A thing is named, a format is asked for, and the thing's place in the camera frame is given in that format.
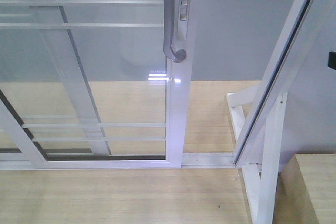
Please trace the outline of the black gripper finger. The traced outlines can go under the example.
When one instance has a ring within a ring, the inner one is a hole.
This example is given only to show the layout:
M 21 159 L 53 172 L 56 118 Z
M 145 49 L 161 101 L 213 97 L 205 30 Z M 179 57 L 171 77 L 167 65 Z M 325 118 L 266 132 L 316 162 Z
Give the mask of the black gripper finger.
M 336 52 L 334 51 L 328 53 L 328 67 L 336 70 Z

